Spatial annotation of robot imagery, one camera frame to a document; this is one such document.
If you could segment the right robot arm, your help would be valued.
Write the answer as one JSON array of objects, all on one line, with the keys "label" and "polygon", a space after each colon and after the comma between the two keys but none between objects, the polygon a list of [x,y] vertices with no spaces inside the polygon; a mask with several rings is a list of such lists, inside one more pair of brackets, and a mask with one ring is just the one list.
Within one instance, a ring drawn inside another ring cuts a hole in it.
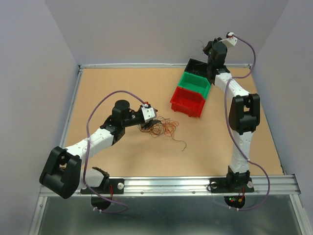
[{"label": "right robot arm", "polygon": [[212,193],[253,192],[249,171],[250,144],[260,124],[260,97],[245,90],[226,67],[228,49],[235,46],[237,38],[216,38],[208,42],[203,52],[207,55],[208,81],[224,93],[226,127],[233,141],[233,151],[228,172],[224,177],[210,178],[208,190]]}]

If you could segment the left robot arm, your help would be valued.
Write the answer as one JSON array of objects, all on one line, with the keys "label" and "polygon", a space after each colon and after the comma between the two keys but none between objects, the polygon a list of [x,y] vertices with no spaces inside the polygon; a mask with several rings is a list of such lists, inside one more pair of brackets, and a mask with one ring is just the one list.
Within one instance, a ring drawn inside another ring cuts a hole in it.
[{"label": "left robot arm", "polygon": [[113,146],[130,126],[151,127],[157,123],[157,110],[149,103],[142,104],[137,111],[130,108],[126,100],[116,101],[112,114],[93,134],[80,142],[61,148],[53,148],[40,175],[41,185],[64,199],[76,190],[91,187],[98,193],[109,187],[109,174],[98,167],[82,170],[88,160],[105,148]]}]

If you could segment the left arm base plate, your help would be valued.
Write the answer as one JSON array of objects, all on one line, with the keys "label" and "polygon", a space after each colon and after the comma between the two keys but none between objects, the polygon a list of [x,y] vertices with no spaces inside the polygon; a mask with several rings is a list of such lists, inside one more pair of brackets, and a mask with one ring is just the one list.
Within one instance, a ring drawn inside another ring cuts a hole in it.
[{"label": "left arm base plate", "polygon": [[[92,187],[99,194],[107,194],[110,200],[115,200],[113,197],[117,195],[124,194],[125,179],[123,178],[110,178],[104,179],[104,181],[98,187]],[[113,203],[107,200],[101,199],[95,195],[90,189],[81,189],[80,193],[82,195],[91,195],[91,205],[100,209],[101,211],[108,212],[108,209],[112,209]]]}]

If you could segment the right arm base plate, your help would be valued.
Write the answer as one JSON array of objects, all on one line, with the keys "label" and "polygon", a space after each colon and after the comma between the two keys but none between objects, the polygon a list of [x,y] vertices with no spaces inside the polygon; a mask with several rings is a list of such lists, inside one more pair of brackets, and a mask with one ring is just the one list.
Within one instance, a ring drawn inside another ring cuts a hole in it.
[{"label": "right arm base plate", "polygon": [[211,193],[223,193],[225,203],[238,210],[243,209],[246,203],[246,194],[255,191],[250,178],[245,181],[231,180],[226,177],[210,178],[207,190]]}]

